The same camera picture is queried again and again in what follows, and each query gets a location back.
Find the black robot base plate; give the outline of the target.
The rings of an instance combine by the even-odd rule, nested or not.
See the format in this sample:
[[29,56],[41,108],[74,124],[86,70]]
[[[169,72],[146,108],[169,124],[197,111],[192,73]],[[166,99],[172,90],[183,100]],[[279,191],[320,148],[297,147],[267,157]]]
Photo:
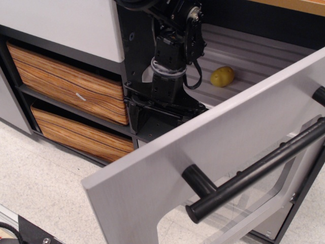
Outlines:
[[59,239],[20,215],[18,215],[18,231],[21,234],[24,243],[62,244]]

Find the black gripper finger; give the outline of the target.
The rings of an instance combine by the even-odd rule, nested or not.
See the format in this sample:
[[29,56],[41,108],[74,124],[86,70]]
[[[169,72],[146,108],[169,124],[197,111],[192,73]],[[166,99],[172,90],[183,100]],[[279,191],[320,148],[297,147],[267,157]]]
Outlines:
[[144,124],[147,122],[147,111],[143,106],[138,105],[132,100],[129,100],[127,102],[127,110],[129,114],[131,131],[134,135],[137,135]]

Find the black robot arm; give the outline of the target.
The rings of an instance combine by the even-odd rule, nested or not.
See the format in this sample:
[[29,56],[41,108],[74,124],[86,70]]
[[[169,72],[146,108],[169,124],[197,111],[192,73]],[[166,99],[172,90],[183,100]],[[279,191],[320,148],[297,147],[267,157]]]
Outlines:
[[128,81],[124,101],[129,114],[131,132],[136,135],[151,114],[172,119],[176,125],[202,114],[205,105],[192,98],[185,88],[197,89],[200,78],[189,85],[187,67],[202,70],[198,58],[207,43],[202,36],[202,5],[199,1],[117,1],[120,6],[143,11],[152,18],[155,54],[150,67],[151,82]]

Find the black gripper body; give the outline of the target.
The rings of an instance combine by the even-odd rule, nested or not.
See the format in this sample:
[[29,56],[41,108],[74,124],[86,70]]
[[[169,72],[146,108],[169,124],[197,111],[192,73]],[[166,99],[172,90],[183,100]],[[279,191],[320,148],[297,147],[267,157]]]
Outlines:
[[162,66],[150,66],[150,82],[128,81],[125,102],[138,111],[148,109],[186,121],[206,111],[205,105],[184,90],[188,86],[186,70],[169,70]]

